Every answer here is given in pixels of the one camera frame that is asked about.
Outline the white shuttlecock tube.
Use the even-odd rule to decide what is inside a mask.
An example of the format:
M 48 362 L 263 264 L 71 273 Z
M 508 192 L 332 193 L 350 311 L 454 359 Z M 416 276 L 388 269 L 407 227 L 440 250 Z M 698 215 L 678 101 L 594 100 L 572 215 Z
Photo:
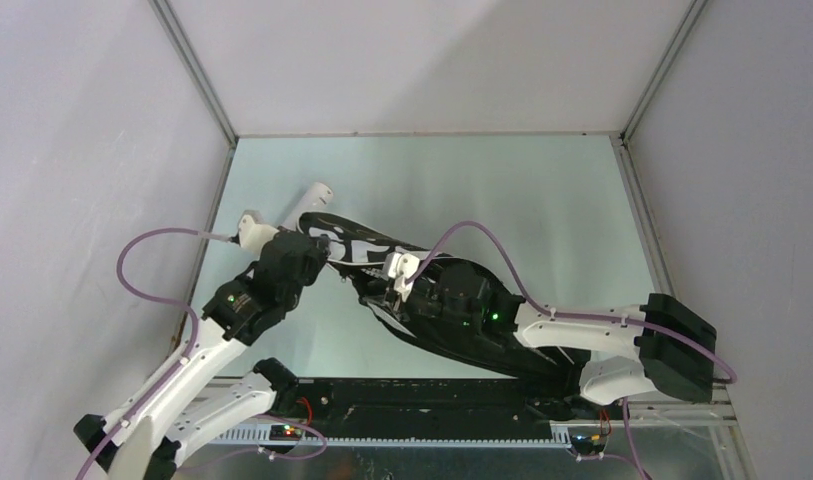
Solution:
M 302 196 L 291 206 L 280 226 L 295 230 L 300 216 L 307 211 L 324 209 L 333 200 L 333 190 L 321 182 L 313 182 Z

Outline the black racket bag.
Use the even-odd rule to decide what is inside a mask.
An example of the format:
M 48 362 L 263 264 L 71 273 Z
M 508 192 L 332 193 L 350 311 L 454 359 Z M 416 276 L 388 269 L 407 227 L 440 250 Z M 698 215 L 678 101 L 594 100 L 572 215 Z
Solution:
M 511 292 L 488 268 L 441 253 L 421 274 L 429 275 L 428 268 L 433 262 L 470 261 L 496 277 L 490 316 L 481 332 L 473 332 L 410 316 L 406 311 L 407 301 L 402 302 L 390 289 L 390 281 L 382 271 L 386 257 L 399 252 L 423 259 L 427 249 L 332 213 L 305 212 L 300 216 L 297 228 L 309 236 L 329 237 L 330 264 L 341 277 L 352 283 L 360 304 L 369 308 L 397 338 L 471 366 L 519 379 L 556 384 L 564 396 L 578 392 L 580 372 L 590 360 L 590 352 L 570 347 L 523 346 L 513 333 L 518 310 L 525 300 Z

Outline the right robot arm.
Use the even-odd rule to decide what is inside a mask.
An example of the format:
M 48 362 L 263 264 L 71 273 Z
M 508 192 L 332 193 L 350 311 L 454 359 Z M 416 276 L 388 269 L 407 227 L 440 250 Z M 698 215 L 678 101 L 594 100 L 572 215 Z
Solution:
M 671 296 L 604 311 L 557 309 L 514 294 L 485 267 L 407 256 L 389 267 L 396 317 L 416 345 L 456 361 L 563 389 L 567 411 L 652 391 L 711 400 L 715 329 Z

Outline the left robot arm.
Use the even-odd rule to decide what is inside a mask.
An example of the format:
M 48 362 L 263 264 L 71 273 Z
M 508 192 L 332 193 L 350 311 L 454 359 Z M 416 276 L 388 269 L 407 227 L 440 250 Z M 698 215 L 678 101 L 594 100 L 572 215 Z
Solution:
M 170 479 L 227 430 L 296 408 L 298 379 L 276 359 L 256 363 L 227 392 L 194 402 L 224 367 L 297 308 L 303 289 L 326 265 L 330 246 L 325 236 L 269 225 L 234 240 L 257 259 L 221 285 L 202 314 L 178 302 L 190 318 L 189 337 L 121 406 L 104 416 L 87 414 L 75 425 L 89 452 L 77 478 L 97 466 L 111 479 Z

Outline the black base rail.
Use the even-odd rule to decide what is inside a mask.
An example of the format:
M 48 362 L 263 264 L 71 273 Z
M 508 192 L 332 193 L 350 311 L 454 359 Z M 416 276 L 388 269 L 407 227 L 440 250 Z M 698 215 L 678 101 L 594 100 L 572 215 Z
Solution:
M 271 415 L 308 419 L 329 439 L 552 440 L 558 422 L 618 420 L 600 406 L 520 379 L 302 378 Z

